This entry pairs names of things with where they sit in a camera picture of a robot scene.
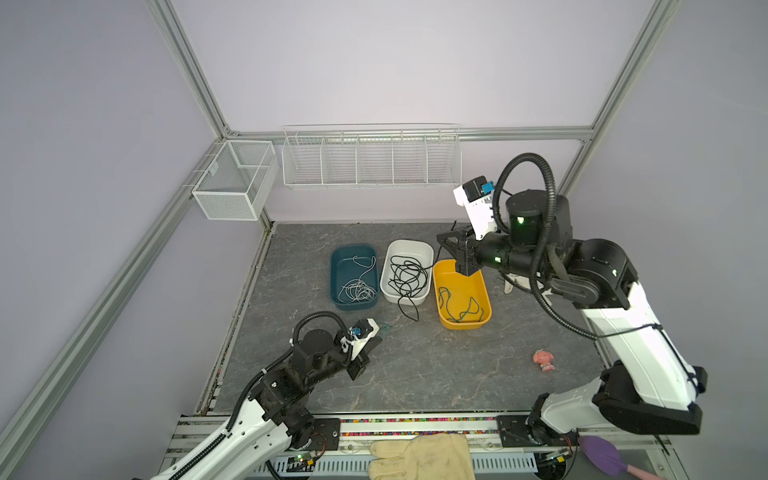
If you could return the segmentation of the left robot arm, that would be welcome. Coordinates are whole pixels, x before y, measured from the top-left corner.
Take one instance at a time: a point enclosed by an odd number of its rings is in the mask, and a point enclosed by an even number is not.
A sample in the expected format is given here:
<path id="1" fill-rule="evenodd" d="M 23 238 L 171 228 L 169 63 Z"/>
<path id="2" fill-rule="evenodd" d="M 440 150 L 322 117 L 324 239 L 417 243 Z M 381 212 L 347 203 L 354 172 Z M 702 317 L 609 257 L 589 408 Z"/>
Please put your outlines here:
<path id="1" fill-rule="evenodd" d="M 372 318 L 332 334 L 314 329 L 296 336 L 278 360 L 241 392 L 230 417 L 156 477 L 244 479 L 288 448 L 306 445 L 315 418 L 307 409 L 314 387 L 341 371 L 356 379 L 381 343 Z"/>

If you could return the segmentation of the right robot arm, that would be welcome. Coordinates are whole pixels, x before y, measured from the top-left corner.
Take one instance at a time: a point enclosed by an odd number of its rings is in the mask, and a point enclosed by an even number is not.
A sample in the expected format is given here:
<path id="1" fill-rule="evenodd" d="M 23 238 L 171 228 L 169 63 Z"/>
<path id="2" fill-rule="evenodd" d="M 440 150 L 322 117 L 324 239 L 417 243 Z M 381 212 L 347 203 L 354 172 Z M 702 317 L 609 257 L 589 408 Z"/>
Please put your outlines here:
<path id="1" fill-rule="evenodd" d="M 530 291 L 571 302 L 591 326 L 587 336 L 606 341 L 616 354 L 613 365 L 587 384 L 537 398 L 525 421 L 531 441 L 549 444 L 578 429 L 608 425 L 639 435 L 699 434 L 703 412 L 696 399 L 706 390 L 708 374 L 674 346 L 624 250 L 604 239 L 574 239 L 569 202 L 562 195 L 546 229 L 545 191 L 511 195 L 503 209 L 507 225 L 493 212 L 493 194 L 484 178 L 453 191 L 470 224 L 437 239 L 455 259 L 457 273 L 470 276 L 487 267 L 522 278 L 547 232 Z"/>

